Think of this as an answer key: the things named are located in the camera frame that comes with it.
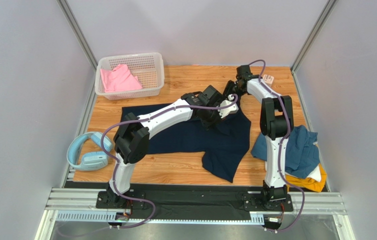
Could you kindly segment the navy blue t shirt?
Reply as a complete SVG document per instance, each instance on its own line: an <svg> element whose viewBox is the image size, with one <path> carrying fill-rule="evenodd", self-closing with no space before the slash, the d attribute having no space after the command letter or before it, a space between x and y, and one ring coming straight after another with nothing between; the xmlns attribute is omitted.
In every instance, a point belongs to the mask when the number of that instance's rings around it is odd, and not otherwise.
<svg viewBox="0 0 377 240"><path fill-rule="evenodd" d="M198 119L177 123L152 137L148 154L204 152L202 166L230 183L250 148L251 121L239 110L212 128Z"/></svg>

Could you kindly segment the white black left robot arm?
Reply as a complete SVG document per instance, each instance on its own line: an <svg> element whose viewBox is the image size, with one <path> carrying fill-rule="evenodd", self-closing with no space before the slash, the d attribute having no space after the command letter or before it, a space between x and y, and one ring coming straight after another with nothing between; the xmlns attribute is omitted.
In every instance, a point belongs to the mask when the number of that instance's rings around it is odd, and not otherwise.
<svg viewBox="0 0 377 240"><path fill-rule="evenodd" d="M145 202L145 199L125 193L130 190L136 163L148 153L151 139L176 124L192 119L199 119L207 126L219 122L223 118L222 111L233 104L225 101L226 98L209 85L204 91L186 93L157 111L138 116L133 113L125 115L123 121L114 125L117 128L113 137L115 154L105 152L115 160L115 164L107 189L97 196L96 208L119 209L133 202Z"/></svg>

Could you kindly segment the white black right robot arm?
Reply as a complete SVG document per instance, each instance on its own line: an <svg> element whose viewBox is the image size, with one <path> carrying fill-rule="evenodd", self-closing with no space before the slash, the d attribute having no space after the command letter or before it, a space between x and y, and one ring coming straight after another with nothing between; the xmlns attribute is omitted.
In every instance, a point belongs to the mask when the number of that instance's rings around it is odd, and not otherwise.
<svg viewBox="0 0 377 240"><path fill-rule="evenodd" d="M285 177L286 147L294 128L292 98L271 89L248 64L236 68L236 81L228 81L224 96L249 94L261 102L260 130L266 140L266 177L259 198L264 210L279 210L288 197Z"/></svg>

